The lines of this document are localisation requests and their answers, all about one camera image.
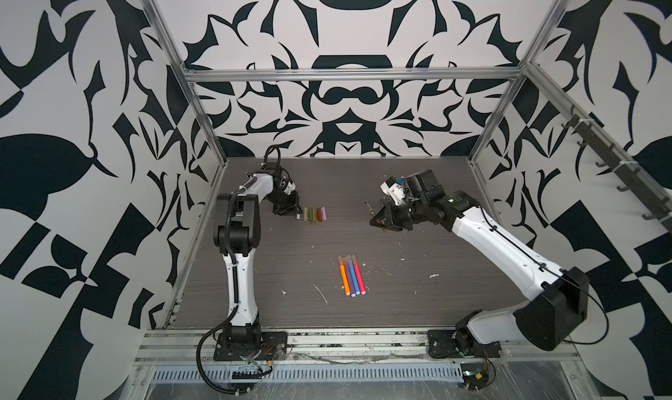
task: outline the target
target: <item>black and white patterned wall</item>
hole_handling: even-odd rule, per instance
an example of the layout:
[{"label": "black and white patterned wall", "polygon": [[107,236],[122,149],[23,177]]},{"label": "black and white patterned wall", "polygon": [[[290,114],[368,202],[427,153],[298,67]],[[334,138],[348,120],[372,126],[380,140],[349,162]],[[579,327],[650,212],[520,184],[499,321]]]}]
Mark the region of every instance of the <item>black and white patterned wall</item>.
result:
[{"label": "black and white patterned wall", "polygon": [[[672,0],[572,0],[541,66],[672,195]],[[578,266],[609,315],[608,337],[577,345],[605,398],[672,395],[672,236],[531,83],[478,164],[516,236],[565,268]],[[605,329],[589,320],[573,336]]]},{"label": "black and white patterned wall", "polygon": [[[157,1],[186,67],[198,70],[515,66],[553,0]],[[467,155],[504,83],[200,84],[198,92],[227,155],[259,156],[272,143],[287,156]]]},{"label": "black and white patterned wall", "polygon": [[505,79],[201,83],[224,152],[263,156],[468,155]]},{"label": "black and white patterned wall", "polygon": [[0,0],[0,387],[103,399],[217,167],[138,0]]}]

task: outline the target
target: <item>purple marker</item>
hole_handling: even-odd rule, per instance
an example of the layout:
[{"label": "purple marker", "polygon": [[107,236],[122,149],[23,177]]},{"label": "purple marker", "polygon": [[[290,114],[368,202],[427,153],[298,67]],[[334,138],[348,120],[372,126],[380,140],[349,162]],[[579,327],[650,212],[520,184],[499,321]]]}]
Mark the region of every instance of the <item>purple marker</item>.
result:
[{"label": "purple marker", "polygon": [[355,296],[357,296],[357,295],[355,294],[355,285],[354,285],[354,282],[356,282],[356,279],[357,279],[357,278],[355,277],[355,273],[354,273],[354,272],[350,272],[350,264],[351,264],[351,263],[348,263],[348,262],[346,262],[346,261],[344,261],[344,262],[346,263],[346,265],[345,265],[345,274],[348,275],[348,285],[350,286],[350,296],[355,297]]}]

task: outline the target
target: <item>orange marker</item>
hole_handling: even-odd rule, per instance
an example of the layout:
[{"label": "orange marker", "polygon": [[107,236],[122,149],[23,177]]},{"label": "orange marker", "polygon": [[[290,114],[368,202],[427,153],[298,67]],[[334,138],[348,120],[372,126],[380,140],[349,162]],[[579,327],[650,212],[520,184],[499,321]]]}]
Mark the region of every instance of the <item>orange marker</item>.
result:
[{"label": "orange marker", "polygon": [[343,265],[343,256],[338,256],[338,264],[341,269],[341,279],[343,279],[343,289],[345,289],[345,294],[350,296],[350,285],[348,285],[348,278],[345,277],[345,266]]}]

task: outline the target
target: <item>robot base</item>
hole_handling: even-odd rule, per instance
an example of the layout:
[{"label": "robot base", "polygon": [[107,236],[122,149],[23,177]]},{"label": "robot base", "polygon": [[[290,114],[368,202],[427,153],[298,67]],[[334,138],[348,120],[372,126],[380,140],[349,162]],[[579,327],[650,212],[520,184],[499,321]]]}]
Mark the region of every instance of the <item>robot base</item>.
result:
[{"label": "robot base", "polygon": [[[242,336],[236,340],[236,333]],[[267,344],[273,348],[269,360],[273,360],[279,352],[284,352],[287,346],[287,333],[285,331],[261,331],[259,318],[255,324],[248,328],[240,326],[228,326],[217,337],[217,346],[214,350],[214,361],[239,360],[241,356],[256,353],[261,344]]]},{"label": "robot base", "polygon": [[499,342],[493,342],[486,345],[478,343],[471,336],[466,327],[469,320],[481,310],[476,310],[460,320],[455,326],[455,330],[429,330],[427,338],[429,340],[429,355],[434,359],[444,358],[463,358],[465,356],[499,358],[501,346]]}]

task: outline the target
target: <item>marker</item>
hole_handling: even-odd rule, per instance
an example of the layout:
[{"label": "marker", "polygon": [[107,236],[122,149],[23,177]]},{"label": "marker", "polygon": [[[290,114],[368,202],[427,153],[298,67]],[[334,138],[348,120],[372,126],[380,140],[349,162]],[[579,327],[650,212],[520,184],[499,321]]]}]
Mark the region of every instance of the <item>marker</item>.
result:
[{"label": "marker", "polygon": [[359,290],[362,292],[362,295],[366,294],[366,287],[364,286],[364,281],[362,280],[362,274],[359,272],[359,265],[357,264],[357,257],[352,255],[352,264],[355,266],[355,275],[357,276],[357,283],[359,284]]},{"label": "marker", "polygon": [[350,268],[350,273],[352,273],[352,280],[355,284],[355,293],[361,295],[362,292],[359,291],[359,284],[357,283],[357,275],[355,274],[355,267],[352,265],[352,257],[348,256],[348,267]]},{"label": "marker", "polygon": [[338,256],[338,264],[341,269],[341,279],[343,279],[343,289],[345,289],[345,294],[350,295],[350,285],[348,284],[348,278],[345,275],[345,266],[343,265],[343,256]]},{"label": "marker", "polygon": [[349,264],[347,264],[346,261],[344,261],[343,263],[344,263],[344,268],[345,268],[345,275],[346,275],[347,278],[348,278],[348,285],[349,285],[349,288],[350,288],[350,296],[356,296],[356,295],[355,295],[355,285],[354,285],[354,283],[353,283],[353,282],[356,281],[356,280],[354,280],[353,278],[355,278],[355,279],[357,279],[357,278],[354,276],[354,274],[350,275],[350,266],[349,266]]}]

